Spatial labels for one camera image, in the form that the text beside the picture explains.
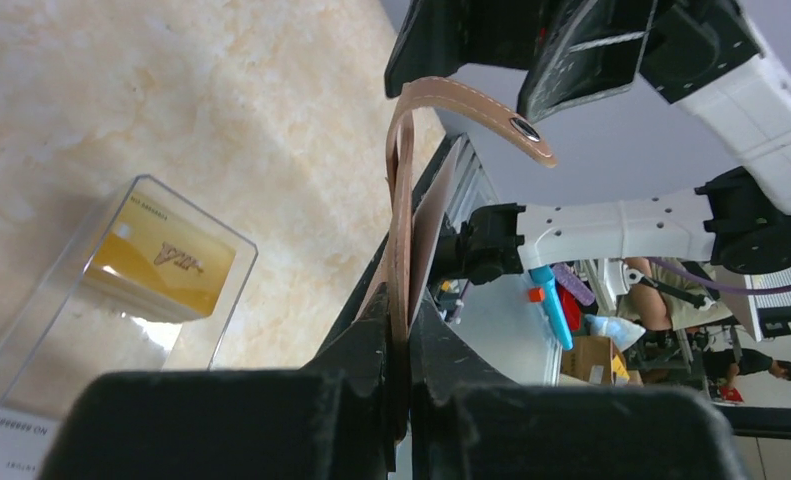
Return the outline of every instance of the person in black shirt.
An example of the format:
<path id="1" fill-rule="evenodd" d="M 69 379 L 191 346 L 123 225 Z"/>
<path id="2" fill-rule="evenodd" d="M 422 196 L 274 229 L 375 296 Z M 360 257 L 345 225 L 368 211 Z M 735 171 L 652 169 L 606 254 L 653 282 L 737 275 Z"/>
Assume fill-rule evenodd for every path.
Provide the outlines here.
<path id="1" fill-rule="evenodd" d="M 739 363 L 737 363 L 734 350 L 731 348 L 720 352 L 707 351 L 702 354 L 701 358 L 707 378 L 716 383 L 724 383 L 728 387 L 733 387 L 734 380 L 738 375 L 751 375 L 763 371 L 769 372 L 777 378 L 791 381 L 791 362 L 774 360 L 772 357 L 750 348 L 742 349 Z"/>

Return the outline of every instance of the person's arm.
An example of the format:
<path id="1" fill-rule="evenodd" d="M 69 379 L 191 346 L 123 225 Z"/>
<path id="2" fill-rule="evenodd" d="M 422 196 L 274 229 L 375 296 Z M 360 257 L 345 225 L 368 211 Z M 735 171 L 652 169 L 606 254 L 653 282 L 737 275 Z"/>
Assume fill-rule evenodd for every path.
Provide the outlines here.
<path id="1" fill-rule="evenodd" d="M 726 377 L 727 382 L 725 382 L 725 386 L 727 388 L 734 388 L 734 381 L 737 379 L 737 375 L 739 375 L 739 365 L 732 363 L 731 367 L 728 369 L 728 376 Z"/>
<path id="2" fill-rule="evenodd" d="M 646 277 L 651 278 L 651 264 L 645 258 L 626 258 L 625 264 L 630 268 L 635 268 L 642 272 Z M 631 287 L 628 293 L 633 306 L 639 314 L 642 326 L 648 330 L 671 330 L 672 319 L 669 316 L 669 309 L 666 302 L 660 296 L 660 292 L 645 285 L 636 284 Z"/>

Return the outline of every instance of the black shirt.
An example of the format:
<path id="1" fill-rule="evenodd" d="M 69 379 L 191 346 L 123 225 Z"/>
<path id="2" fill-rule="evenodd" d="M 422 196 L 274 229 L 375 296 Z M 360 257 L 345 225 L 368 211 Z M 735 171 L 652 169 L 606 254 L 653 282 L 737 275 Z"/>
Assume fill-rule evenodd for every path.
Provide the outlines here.
<path id="1" fill-rule="evenodd" d="M 708 378 L 727 378 L 728 370 L 732 364 L 736 363 L 732 348 L 721 352 L 704 352 L 702 360 L 704 361 L 704 370 L 707 372 Z M 765 372 L 772 368 L 772 362 L 772 357 L 768 355 L 750 348 L 743 348 L 739 362 L 739 375 Z"/>

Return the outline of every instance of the black hair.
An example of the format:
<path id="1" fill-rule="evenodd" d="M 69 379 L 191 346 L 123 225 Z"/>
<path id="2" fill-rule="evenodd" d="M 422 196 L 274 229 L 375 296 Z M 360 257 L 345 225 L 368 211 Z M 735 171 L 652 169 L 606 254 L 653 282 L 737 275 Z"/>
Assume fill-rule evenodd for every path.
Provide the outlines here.
<path id="1" fill-rule="evenodd" d="M 791 362 L 788 362 L 786 360 L 778 360 L 778 366 L 783 368 L 787 372 L 786 374 L 787 380 L 791 381 Z"/>

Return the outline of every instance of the white plastic bag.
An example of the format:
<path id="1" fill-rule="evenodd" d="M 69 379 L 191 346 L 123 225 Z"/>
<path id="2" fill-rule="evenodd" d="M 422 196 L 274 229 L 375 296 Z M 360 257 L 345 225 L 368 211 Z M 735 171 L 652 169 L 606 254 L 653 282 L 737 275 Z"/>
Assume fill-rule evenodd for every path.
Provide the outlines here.
<path id="1" fill-rule="evenodd" d="M 616 348 L 623 352 L 645 335 L 645 327 L 624 318 L 587 314 L 584 319 L 589 325 L 590 335 L 613 339 Z"/>

